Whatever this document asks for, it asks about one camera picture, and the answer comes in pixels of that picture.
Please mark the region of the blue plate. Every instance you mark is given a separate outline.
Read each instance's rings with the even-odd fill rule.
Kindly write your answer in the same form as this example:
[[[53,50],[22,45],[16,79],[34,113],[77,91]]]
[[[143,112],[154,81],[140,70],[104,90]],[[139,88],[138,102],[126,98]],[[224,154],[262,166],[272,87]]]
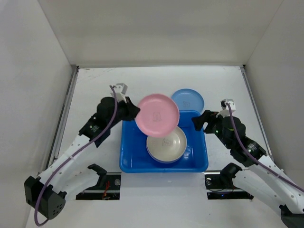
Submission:
[[[180,111],[197,111],[201,113],[204,109],[204,99],[200,93],[193,89],[184,88],[177,90],[171,96]]]

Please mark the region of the pink plate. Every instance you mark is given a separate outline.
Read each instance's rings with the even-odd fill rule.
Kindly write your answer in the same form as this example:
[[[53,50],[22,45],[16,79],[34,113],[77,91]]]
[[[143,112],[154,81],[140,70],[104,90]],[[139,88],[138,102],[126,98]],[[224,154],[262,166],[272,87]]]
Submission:
[[[147,136],[165,137],[178,125],[180,113],[175,102],[163,94],[145,96],[137,105],[137,127]]]

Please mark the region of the cream plate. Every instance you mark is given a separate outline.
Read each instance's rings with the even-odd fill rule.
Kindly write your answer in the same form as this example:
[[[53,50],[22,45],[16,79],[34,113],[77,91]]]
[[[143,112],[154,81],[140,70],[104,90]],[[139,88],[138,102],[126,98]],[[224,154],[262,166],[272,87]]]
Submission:
[[[187,148],[187,137],[181,128],[176,127],[163,138],[148,136],[146,148],[148,152],[155,155],[184,154]]]

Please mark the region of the purple plate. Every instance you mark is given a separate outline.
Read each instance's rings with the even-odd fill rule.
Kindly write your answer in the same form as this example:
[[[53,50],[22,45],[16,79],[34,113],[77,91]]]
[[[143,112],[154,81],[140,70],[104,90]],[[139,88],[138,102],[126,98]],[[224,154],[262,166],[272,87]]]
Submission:
[[[165,155],[155,155],[150,152],[148,154],[157,162],[163,163],[163,164],[170,164],[178,161],[182,158],[183,154],[165,154]]]

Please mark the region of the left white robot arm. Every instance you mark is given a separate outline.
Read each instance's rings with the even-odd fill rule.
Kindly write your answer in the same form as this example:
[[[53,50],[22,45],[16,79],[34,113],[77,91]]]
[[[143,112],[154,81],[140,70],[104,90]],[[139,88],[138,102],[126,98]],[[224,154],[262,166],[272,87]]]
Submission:
[[[54,219],[67,200],[74,200],[83,190],[106,184],[107,171],[86,158],[110,136],[111,128],[120,121],[132,121],[140,112],[129,97],[117,101],[104,97],[70,147],[37,177],[29,176],[24,182],[26,202],[34,208],[37,226],[38,214]]]

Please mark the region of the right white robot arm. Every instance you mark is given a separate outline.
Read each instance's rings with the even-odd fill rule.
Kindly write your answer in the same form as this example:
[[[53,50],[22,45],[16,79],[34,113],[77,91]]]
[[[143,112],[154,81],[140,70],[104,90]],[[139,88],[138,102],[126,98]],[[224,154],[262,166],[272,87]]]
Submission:
[[[193,117],[192,122],[196,131],[214,134],[232,157],[248,169],[229,163],[213,179],[217,188],[242,189],[269,206],[288,228],[304,226],[304,191],[296,188],[266,151],[246,136],[246,127],[237,117],[223,117],[219,112],[206,110]]]

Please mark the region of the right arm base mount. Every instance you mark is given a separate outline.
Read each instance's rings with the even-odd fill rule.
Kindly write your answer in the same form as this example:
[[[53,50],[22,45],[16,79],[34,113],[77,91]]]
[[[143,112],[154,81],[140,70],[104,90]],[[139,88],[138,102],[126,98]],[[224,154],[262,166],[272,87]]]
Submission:
[[[225,180],[220,172],[205,172],[205,187],[209,200],[252,200],[254,196]]]

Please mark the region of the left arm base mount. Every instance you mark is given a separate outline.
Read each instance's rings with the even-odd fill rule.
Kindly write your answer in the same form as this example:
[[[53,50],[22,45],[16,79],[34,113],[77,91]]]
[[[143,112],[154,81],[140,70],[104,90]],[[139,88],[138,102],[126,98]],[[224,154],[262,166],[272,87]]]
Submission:
[[[98,175],[95,185],[83,190],[76,200],[119,200],[121,187],[121,172],[107,172],[97,164],[88,169]]]

